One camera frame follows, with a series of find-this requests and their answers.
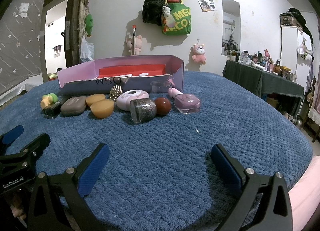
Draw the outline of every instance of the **cardboard box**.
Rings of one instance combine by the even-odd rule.
[[[113,70],[117,74],[119,66],[152,65],[159,67],[164,64],[165,74],[155,76],[125,76],[103,77],[100,69]],[[63,95],[87,95],[110,92],[114,85],[120,85],[124,92],[132,89],[151,91],[150,83],[154,80],[169,80],[182,92],[184,62],[173,55],[137,55],[114,58],[104,58],[87,61],[57,72],[60,91]]]

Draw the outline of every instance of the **black backpack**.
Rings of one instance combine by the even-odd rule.
[[[161,26],[163,0],[145,0],[142,8],[142,20],[145,23]]]

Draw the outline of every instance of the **gray star curtain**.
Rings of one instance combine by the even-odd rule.
[[[43,3],[44,0],[13,0],[0,20],[0,95],[41,73]]]

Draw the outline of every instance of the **blue blanket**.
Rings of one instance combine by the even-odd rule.
[[[25,129],[7,154],[47,133],[51,143],[36,170],[51,175],[77,166],[99,143],[108,144],[109,161],[85,200],[111,229],[217,226],[234,199],[210,159],[216,143],[260,174],[282,171],[289,189],[311,161],[311,145],[292,123],[262,99],[216,74],[185,71],[184,92],[202,100],[199,113],[183,115],[173,108],[166,117],[140,125],[133,125],[130,113],[118,108],[102,120],[90,110],[77,117],[46,119],[40,100],[51,92],[59,92],[57,80],[32,89],[0,111],[0,133],[18,124]],[[255,204],[248,220],[256,208]]]

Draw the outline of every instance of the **photo poster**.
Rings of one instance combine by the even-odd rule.
[[[213,0],[198,0],[198,2],[203,12],[216,10],[216,5]]]

